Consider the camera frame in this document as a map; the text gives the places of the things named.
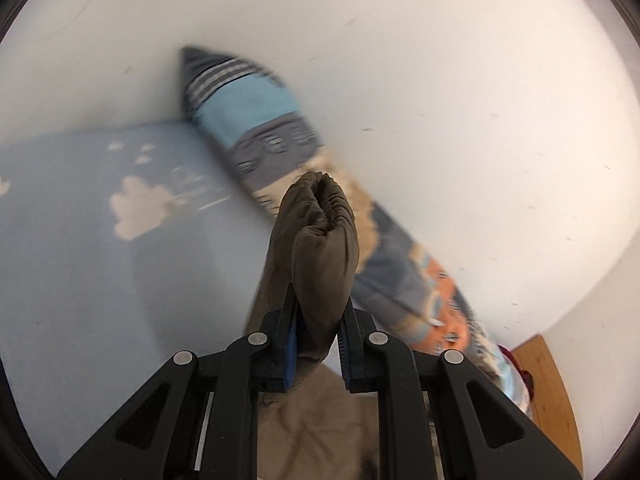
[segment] brown fabric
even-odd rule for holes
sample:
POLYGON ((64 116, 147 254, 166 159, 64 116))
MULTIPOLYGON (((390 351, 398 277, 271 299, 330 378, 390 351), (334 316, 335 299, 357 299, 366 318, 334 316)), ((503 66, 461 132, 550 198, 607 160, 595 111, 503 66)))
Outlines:
POLYGON ((372 480, 378 455, 377 399, 351 395, 324 365, 260 404, 262 480, 372 480))
POLYGON ((282 199, 247 333, 260 328, 268 311, 282 307, 293 283, 305 323, 298 354, 324 359, 357 266, 358 236, 342 189, 327 174, 305 173, 282 199))

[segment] white surface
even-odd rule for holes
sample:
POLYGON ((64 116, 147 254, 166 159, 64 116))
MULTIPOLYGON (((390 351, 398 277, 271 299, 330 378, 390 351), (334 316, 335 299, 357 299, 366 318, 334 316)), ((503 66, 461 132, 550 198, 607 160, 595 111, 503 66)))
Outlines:
POLYGON ((638 226, 638 100, 583 0, 30 0, 0 44, 0 134, 175 118, 187 43, 280 74, 508 346, 638 226))
MULTIPOLYGON (((585 0, 604 24, 640 88, 640 50, 609 0, 585 0)), ((574 409, 591 480, 640 412, 640 237, 595 289, 544 337, 574 409)))

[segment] light blue stripe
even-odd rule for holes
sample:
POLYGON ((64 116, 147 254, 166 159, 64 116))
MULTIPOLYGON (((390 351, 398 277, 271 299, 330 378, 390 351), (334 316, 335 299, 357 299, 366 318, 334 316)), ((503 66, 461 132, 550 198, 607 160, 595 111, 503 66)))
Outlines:
POLYGON ((198 125, 228 150, 252 128, 298 111, 290 92, 260 74, 224 85, 198 108, 198 125))

